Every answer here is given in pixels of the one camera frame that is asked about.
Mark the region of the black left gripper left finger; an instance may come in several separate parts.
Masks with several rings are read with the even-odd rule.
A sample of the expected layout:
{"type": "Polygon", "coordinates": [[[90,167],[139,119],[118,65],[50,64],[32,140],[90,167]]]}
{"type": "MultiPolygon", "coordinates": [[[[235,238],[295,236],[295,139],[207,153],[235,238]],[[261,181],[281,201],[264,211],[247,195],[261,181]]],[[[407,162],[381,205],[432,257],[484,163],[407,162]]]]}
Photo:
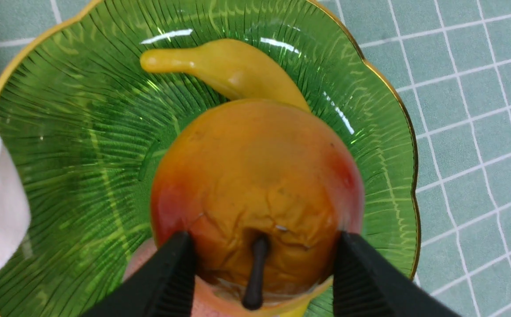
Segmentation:
{"type": "Polygon", "coordinates": [[[187,232],[176,232],[127,281],[83,317],[190,317],[197,258],[187,232]]]}

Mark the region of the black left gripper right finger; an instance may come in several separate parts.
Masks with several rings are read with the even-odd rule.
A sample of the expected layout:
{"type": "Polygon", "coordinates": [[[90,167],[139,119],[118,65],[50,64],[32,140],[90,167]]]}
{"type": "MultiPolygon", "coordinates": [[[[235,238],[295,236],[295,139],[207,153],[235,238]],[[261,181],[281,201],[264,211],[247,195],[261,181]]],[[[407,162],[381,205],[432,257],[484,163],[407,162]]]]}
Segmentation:
{"type": "Polygon", "coordinates": [[[362,236],[343,232],[335,257],[336,317],[456,317],[390,264],[362,236]]]}

